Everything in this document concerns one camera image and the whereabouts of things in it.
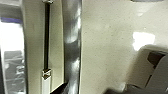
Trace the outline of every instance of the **black object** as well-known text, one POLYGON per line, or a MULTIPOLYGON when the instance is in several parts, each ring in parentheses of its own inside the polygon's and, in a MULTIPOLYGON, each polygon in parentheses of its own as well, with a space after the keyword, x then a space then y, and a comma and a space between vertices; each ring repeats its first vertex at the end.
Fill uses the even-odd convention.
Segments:
POLYGON ((48 69, 50 4, 45 3, 44 70, 48 69))
POLYGON ((149 53, 147 60, 154 65, 154 68, 158 65, 160 59, 167 53, 161 51, 152 51, 149 53))
POLYGON ((54 90, 50 94, 61 94, 64 91, 64 89, 66 88, 66 86, 67 86, 67 83, 62 84, 61 86, 59 86, 56 90, 54 90))

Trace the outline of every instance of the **white surface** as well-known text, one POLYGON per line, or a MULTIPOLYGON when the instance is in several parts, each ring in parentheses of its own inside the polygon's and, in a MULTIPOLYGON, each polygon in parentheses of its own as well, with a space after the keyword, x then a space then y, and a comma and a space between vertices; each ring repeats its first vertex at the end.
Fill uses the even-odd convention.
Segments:
POLYGON ((51 92, 51 76, 48 77, 47 79, 44 79, 42 77, 42 89, 41 89, 42 94, 50 94, 51 92))
MULTIPOLYGON (((40 94, 44 4, 40 0, 25 0, 25 4, 29 93, 40 94)), ((153 71, 146 60, 149 52, 168 52, 167 5, 167 0, 158 3, 83 0, 80 94, 102 94, 107 88, 120 91, 125 83, 144 87, 153 71), (154 35, 155 39, 136 51, 134 32, 154 35)), ((54 90, 63 82, 61 0, 55 0, 51 11, 49 67, 53 70, 54 90)))

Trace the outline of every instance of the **metal bar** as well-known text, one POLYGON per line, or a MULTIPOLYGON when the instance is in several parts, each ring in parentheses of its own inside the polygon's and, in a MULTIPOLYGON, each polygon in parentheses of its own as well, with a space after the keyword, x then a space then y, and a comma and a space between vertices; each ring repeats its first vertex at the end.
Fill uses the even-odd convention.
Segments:
POLYGON ((44 69, 48 69, 50 4, 45 3, 44 69))
POLYGON ((64 39, 63 94, 79 94, 81 67, 81 11, 82 0, 62 0, 64 39))

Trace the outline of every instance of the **metal rail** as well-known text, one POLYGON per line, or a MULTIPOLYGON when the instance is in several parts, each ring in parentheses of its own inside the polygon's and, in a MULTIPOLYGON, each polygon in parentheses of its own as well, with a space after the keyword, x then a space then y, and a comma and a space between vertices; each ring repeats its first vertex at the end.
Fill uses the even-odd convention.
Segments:
POLYGON ((82 0, 62 0, 64 39, 63 94, 79 94, 81 67, 81 11, 82 0))

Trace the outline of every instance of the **white wall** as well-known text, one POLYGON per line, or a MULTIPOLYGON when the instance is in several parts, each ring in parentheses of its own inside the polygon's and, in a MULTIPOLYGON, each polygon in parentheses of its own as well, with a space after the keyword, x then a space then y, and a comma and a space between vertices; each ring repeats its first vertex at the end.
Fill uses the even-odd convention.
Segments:
MULTIPOLYGON (((26 0, 25 4, 29 93, 40 94, 44 4, 40 0, 26 0)), ((148 53, 167 51, 167 5, 167 0, 158 3, 83 0, 80 94, 102 94, 107 88, 121 91, 125 83, 144 87, 153 71, 146 60, 148 53), (136 51, 145 44, 150 45, 136 51)), ((55 89, 63 81, 61 0, 55 0, 51 8, 49 66, 53 69, 55 89)))

